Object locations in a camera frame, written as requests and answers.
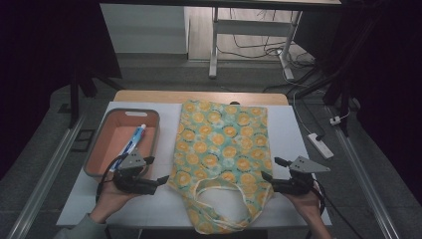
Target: black clamp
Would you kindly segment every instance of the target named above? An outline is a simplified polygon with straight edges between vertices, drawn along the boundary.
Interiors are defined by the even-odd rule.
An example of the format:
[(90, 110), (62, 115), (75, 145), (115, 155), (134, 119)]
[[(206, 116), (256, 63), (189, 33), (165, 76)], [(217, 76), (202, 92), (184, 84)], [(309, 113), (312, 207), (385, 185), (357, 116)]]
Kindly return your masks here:
[(153, 156), (142, 158), (137, 153), (137, 150), (134, 150), (122, 160), (121, 164), (114, 171), (112, 181), (120, 191), (153, 195), (157, 187), (165, 184), (168, 179), (168, 175), (157, 180), (142, 178), (153, 162)]
[(275, 157), (275, 163), (288, 167), (291, 178), (288, 180), (274, 179), (272, 175), (261, 171), (263, 178), (270, 182), (275, 192), (303, 195), (309, 193), (314, 188), (313, 172), (330, 171), (328, 167), (322, 166), (307, 158), (299, 156), (294, 162)]

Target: human hand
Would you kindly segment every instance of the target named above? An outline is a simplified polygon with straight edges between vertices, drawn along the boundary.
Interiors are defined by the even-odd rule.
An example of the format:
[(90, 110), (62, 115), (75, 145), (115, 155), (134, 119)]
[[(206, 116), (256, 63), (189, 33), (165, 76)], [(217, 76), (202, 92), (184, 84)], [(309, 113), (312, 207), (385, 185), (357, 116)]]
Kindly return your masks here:
[(102, 194), (90, 217), (97, 223), (105, 223), (115, 212), (121, 210), (126, 202), (139, 194), (122, 192), (115, 187), (112, 181), (112, 173), (105, 179)]
[[(314, 188), (316, 189), (316, 191), (319, 191), (319, 188), (316, 184), (314, 185)], [(292, 202), (299, 214), (301, 214), (301, 216), (308, 223), (313, 218), (320, 217), (319, 199), (312, 191), (304, 195), (283, 195), (285, 195)]]
[[(319, 191), (317, 185), (314, 185), (314, 189)], [(285, 195), (295, 206), (296, 210), (301, 214), (304, 220), (310, 226), (311, 232), (316, 239), (330, 239), (332, 238), (323, 224), (322, 218), (320, 217), (319, 211), (319, 198), (312, 191), (304, 195)]]

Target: black curtain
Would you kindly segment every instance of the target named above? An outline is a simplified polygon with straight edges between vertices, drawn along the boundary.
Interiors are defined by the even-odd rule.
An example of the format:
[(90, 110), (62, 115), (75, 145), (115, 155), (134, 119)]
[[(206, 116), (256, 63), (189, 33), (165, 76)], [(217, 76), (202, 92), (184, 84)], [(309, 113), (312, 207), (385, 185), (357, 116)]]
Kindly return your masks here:
[(352, 94), (363, 128), (422, 204), (421, 16), (420, 1), (390, 2), (354, 64)]
[(2, 2), (0, 15), (3, 177), (49, 109), (52, 92), (68, 85), (76, 68), (88, 76), (121, 75), (98, 3)]

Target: orange tray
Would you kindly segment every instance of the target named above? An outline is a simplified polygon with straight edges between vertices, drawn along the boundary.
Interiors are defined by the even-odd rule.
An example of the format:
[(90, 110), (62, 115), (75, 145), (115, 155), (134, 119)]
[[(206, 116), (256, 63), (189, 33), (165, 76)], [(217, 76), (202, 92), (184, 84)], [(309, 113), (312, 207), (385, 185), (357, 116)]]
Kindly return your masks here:
[(126, 146), (135, 129), (143, 123), (146, 124), (145, 134), (136, 148), (142, 157), (155, 156), (159, 136), (158, 112), (154, 110), (113, 109), (105, 115), (95, 136), (95, 141), (85, 161), (85, 173), (97, 181), (101, 180), (109, 164)]

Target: wooden table edge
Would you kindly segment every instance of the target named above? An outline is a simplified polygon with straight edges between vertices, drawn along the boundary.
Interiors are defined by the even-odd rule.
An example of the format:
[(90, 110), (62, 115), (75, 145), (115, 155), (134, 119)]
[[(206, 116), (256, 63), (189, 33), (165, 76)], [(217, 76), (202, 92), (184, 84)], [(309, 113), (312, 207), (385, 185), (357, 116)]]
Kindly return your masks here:
[(171, 91), (118, 91), (113, 99), (115, 102), (144, 103), (176, 103), (187, 100), (201, 100), (221, 104), (238, 102), (241, 105), (253, 106), (288, 106), (289, 102), (283, 94), (263, 93), (221, 93), (221, 92), (171, 92)]

